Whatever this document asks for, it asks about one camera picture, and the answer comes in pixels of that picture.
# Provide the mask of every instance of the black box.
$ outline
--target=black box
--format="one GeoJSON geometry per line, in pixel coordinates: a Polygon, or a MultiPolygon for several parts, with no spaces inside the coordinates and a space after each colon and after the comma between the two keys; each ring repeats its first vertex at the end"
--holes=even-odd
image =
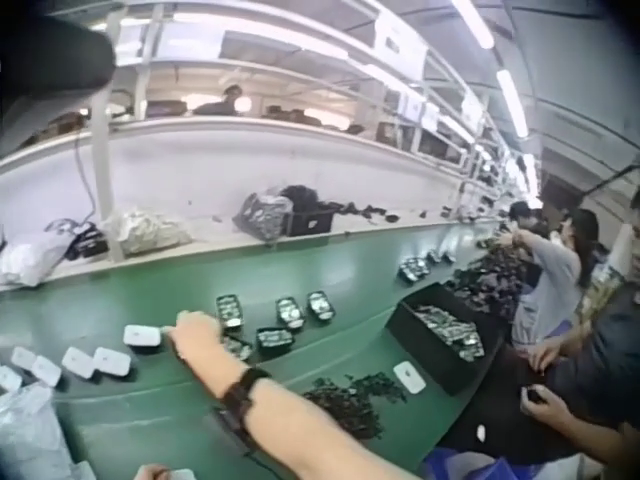
{"type": "Polygon", "coordinates": [[[318,210],[314,212],[287,214],[282,222],[282,234],[287,237],[301,237],[329,233],[335,213],[334,208],[318,204],[318,210]]]}
{"type": "Polygon", "coordinates": [[[482,375],[504,342],[504,326],[474,312],[439,283],[405,297],[396,306],[386,328],[449,395],[460,393],[482,375]],[[485,356],[474,362],[460,358],[416,315],[416,308],[423,305],[440,308],[462,322],[475,323],[485,356]]]}

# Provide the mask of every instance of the woman's hand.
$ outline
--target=woman's hand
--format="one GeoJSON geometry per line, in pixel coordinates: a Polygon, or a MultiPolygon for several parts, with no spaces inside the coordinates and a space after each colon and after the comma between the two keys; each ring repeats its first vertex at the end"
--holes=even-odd
{"type": "Polygon", "coordinates": [[[534,372],[544,371],[560,356],[561,338],[549,338],[529,349],[529,366],[534,372]]]}
{"type": "Polygon", "coordinates": [[[538,392],[543,401],[540,403],[532,402],[527,397],[526,389],[523,389],[520,400],[525,413],[553,429],[558,429],[563,422],[572,417],[564,400],[547,387],[534,385],[531,388],[538,392]]]}
{"type": "Polygon", "coordinates": [[[180,312],[169,329],[178,356],[190,365],[220,346],[221,334],[220,321],[203,312],[180,312]]]}
{"type": "Polygon", "coordinates": [[[497,241],[498,245],[501,247],[510,247],[513,245],[513,234],[511,233],[503,233],[498,237],[497,241]]]}
{"type": "Polygon", "coordinates": [[[143,465],[133,480],[169,480],[169,469],[162,465],[143,465]]]}

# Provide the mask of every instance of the green workbench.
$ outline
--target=green workbench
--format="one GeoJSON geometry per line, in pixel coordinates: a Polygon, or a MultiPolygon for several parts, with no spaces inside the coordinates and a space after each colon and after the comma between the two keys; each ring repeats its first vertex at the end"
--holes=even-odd
{"type": "MultiPolygon", "coordinates": [[[[290,389],[304,392],[318,377],[384,372],[408,359],[383,326],[396,303],[416,288],[448,278],[440,266],[413,288],[396,279],[400,261],[447,239],[462,238],[457,267],[480,255],[474,238],[492,225],[433,226],[349,237],[281,243],[165,259],[61,279],[35,290],[0,294],[0,363],[22,345],[60,362],[73,345],[88,353],[103,346],[128,352],[126,324],[168,325],[180,310],[214,311],[219,295],[238,294],[244,335],[274,325],[275,300],[324,290],[337,310],[331,325],[309,320],[288,355],[264,364],[290,389]]],[[[190,468],[198,478],[270,478],[235,455],[209,416],[211,398],[168,345],[134,357],[127,381],[85,382],[64,373],[56,394],[61,423],[77,461],[89,460],[100,480],[126,480],[144,463],[190,468]]],[[[456,397],[429,381],[409,401],[376,403],[385,433],[369,448],[414,470],[455,421],[474,389],[456,397]]]]}

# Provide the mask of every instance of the dark hair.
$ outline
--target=dark hair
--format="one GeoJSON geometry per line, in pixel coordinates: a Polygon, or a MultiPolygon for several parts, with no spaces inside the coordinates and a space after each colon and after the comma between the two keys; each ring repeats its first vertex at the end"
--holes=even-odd
{"type": "Polygon", "coordinates": [[[573,227],[573,244],[580,259],[578,285],[587,288],[595,266],[593,252],[600,236],[598,217],[591,210],[577,208],[569,213],[569,219],[573,227]]]}
{"type": "Polygon", "coordinates": [[[531,217],[531,209],[529,208],[529,205],[527,205],[527,202],[515,202],[509,207],[509,220],[515,221],[518,218],[529,217],[531,217]]]}
{"type": "Polygon", "coordinates": [[[242,87],[240,85],[233,84],[230,87],[227,87],[224,91],[224,96],[226,97],[227,95],[231,95],[232,93],[237,93],[239,95],[242,95],[242,87]]]}
{"type": "Polygon", "coordinates": [[[640,210],[640,187],[638,187],[636,193],[633,195],[629,206],[631,207],[631,210],[640,210]]]}

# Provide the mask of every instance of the wrist strap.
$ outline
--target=wrist strap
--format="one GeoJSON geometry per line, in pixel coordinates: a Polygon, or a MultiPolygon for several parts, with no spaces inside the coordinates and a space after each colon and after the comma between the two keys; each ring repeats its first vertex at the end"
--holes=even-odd
{"type": "Polygon", "coordinates": [[[249,368],[245,370],[237,383],[229,387],[229,390],[222,397],[223,405],[238,420],[244,430],[246,430],[244,419],[253,405],[253,401],[249,396],[251,390],[258,380],[269,378],[270,376],[260,368],[249,368]]]}

